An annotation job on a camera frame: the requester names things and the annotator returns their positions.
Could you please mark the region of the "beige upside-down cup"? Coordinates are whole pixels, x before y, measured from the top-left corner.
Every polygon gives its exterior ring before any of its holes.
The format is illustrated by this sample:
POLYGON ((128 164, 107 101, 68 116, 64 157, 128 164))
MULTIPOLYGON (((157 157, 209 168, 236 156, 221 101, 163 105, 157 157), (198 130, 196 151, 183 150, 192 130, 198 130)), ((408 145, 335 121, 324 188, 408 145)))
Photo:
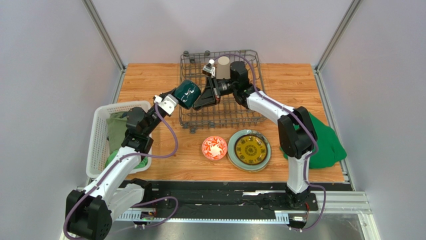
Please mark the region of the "beige upside-down cup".
POLYGON ((231 61, 227 56, 221 56, 216 61, 216 70, 215 76, 218 80, 230 79, 231 78, 231 70, 230 65, 231 61))

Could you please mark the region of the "dark green mug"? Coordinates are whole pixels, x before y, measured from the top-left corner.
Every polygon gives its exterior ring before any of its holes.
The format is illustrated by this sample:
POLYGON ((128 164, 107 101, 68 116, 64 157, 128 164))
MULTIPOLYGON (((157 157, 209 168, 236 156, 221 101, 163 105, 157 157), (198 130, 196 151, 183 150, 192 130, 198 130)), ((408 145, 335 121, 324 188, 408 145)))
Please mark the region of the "dark green mug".
POLYGON ((191 80, 185 79, 175 88, 172 95, 178 100, 178 104, 182 108, 189 110, 201 95, 201 90, 197 84, 191 80))

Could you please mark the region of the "white red patterned bowl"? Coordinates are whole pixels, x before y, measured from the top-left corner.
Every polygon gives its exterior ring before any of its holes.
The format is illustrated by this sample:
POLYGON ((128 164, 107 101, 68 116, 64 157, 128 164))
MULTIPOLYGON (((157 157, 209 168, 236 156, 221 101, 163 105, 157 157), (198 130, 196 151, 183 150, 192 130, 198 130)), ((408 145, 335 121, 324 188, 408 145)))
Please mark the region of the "white red patterned bowl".
POLYGON ((228 153, 228 144, 220 136, 209 136, 203 141, 201 151, 209 160, 221 160, 228 153))

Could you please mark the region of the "yellow patterned plate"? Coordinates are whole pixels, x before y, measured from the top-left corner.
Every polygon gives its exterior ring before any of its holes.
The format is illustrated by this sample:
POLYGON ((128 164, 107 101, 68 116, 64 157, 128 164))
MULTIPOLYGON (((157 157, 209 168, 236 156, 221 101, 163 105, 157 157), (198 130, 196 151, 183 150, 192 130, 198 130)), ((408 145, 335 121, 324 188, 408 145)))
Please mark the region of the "yellow patterned plate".
POLYGON ((268 154, 266 142, 261 137, 252 134, 238 138, 234 151, 238 160, 250 166, 263 163, 268 154))

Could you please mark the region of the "light blue flower plate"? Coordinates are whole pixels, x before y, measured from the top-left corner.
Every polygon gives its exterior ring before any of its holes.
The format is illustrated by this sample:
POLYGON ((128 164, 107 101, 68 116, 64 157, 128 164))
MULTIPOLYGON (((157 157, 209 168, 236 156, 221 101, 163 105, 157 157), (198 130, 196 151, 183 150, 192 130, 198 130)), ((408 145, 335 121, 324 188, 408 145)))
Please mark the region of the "light blue flower plate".
POLYGON ((250 129, 239 130, 231 136, 228 142, 228 150, 227 150, 228 159, 236 168, 245 172, 254 173, 254 172, 262 171, 268 165, 271 159, 271 154, 272 154, 272 150, 271 150, 271 145, 269 141, 263 134, 255 130, 250 130, 250 129), (267 153, 266 160, 263 163, 260 163, 258 165, 248 165, 238 160, 235 153, 235 144, 237 142, 237 139, 244 135, 255 135, 262 138, 266 142, 268 153, 267 153))

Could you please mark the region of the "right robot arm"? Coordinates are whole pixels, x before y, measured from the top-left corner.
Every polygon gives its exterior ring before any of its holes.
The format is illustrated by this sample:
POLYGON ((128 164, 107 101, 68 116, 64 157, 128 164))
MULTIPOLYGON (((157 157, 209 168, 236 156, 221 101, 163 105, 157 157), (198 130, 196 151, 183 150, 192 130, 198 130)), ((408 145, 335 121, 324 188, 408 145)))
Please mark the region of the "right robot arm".
POLYGON ((277 125, 279 143, 288 159, 288 180, 284 202, 291 209, 306 204, 310 194, 308 166, 319 149, 317 134, 308 110, 292 108, 267 96, 256 86, 256 78, 249 78, 254 67, 234 61, 227 67, 228 78, 219 78, 219 64, 211 59, 202 67, 206 84, 193 105, 195 110, 219 103, 221 97, 233 95, 244 108, 257 112, 277 125))

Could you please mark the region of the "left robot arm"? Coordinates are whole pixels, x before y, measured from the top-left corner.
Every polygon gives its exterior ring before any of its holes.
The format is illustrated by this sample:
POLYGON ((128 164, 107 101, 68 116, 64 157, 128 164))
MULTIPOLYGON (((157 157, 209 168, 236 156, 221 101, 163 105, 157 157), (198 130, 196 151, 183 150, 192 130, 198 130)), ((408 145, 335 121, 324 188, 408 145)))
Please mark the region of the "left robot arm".
POLYGON ((145 158, 166 159, 178 150, 176 133, 165 120, 178 105, 191 107, 194 101, 182 97, 178 88, 156 95, 153 107, 145 111, 133 107, 126 114, 126 131, 121 147, 100 175, 83 190, 72 190, 66 199, 63 234, 69 240, 103 240, 109 234, 113 221, 133 206, 146 206, 145 193, 150 184, 134 179, 123 190, 117 189, 126 176, 145 158), (151 133, 163 123, 174 139, 174 149, 166 155, 150 154, 154 140, 151 133))

